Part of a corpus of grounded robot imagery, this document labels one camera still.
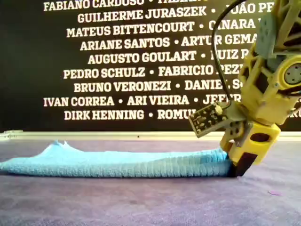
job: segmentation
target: blue cloth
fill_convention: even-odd
[[[181,153],[84,152],[54,142],[34,157],[0,163],[0,171],[46,177],[212,177],[226,176],[230,164],[219,148]]]

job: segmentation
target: blue towel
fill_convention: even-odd
[[[231,162],[222,149],[200,152],[84,152],[54,142],[41,154],[0,163],[0,171],[45,177],[175,178],[226,176]]]

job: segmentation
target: yellow plastic part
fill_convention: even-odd
[[[284,77],[289,67],[294,64],[301,64],[301,55],[288,58],[282,62],[277,71],[271,73],[265,67],[266,60],[260,56],[254,56],[253,50],[254,46],[250,55],[245,58],[243,68],[238,75],[238,79],[243,83],[241,104],[245,107],[245,113],[254,120],[265,125],[274,123],[282,125],[299,97],[284,97],[277,92],[300,85],[287,84]],[[262,86],[265,81],[267,85],[262,92],[256,83]]]
[[[270,147],[276,142],[281,130],[273,124],[272,126],[265,126],[255,121],[250,121],[250,129],[246,128],[245,135],[242,140],[231,143],[223,142],[227,140],[227,134],[225,134],[221,141],[221,148],[228,152],[229,158],[236,165],[244,152],[256,154],[257,158],[254,164],[259,164],[266,156]],[[267,137],[267,140],[259,140],[256,137]]]

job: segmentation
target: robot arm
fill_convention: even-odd
[[[233,177],[264,159],[281,132],[277,125],[284,124],[301,97],[301,0],[276,0],[272,12],[261,18],[256,43],[238,75],[241,102],[231,99],[214,40],[221,20],[244,1],[232,3],[212,33],[214,62],[230,101],[206,106],[189,118],[197,137],[225,128],[220,145],[232,161]]]

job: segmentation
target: printed name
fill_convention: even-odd
[[[239,74],[242,64],[221,65],[224,74]],[[213,65],[183,65],[183,66],[160,66],[158,76],[189,76],[189,75],[212,75],[215,69]]]
[[[216,45],[252,44],[256,42],[257,34],[226,34],[216,35]],[[211,35],[184,36],[181,46],[211,46]]]
[[[194,61],[196,50],[176,52],[150,52],[150,53],[116,53],[90,55],[88,65],[100,64],[129,64],[138,62],[179,62]]]
[[[112,97],[45,97],[44,107],[114,106]]]
[[[222,89],[222,82],[220,79],[208,79],[208,80],[185,80],[185,90],[204,90],[204,89]],[[239,79],[232,80],[232,88],[240,89],[242,83]]]
[[[67,28],[67,38],[192,32],[194,21]]]
[[[143,5],[144,0],[65,0],[44,2],[44,11]]]
[[[116,81],[75,83],[75,93],[171,91],[171,81]]]
[[[95,40],[83,41],[80,51],[107,50],[107,49],[132,49],[132,48],[162,48],[169,47],[169,37],[164,38],[141,38],[125,40]]]
[[[215,21],[209,21],[209,29],[213,30]],[[253,19],[222,20],[218,30],[254,29],[256,28]]]
[[[143,110],[64,111],[64,120],[142,120]]]
[[[63,79],[97,79],[99,77],[103,79],[145,77],[145,67],[69,69],[63,71]]]
[[[206,6],[148,9],[146,19],[206,16]]]
[[[231,14],[269,13],[272,11],[274,2],[266,3],[242,3],[230,11]]]
[[[186,95],[150,95],[150,96],[130,96],[127,101],[129,106],[142,105],[189,105]]]

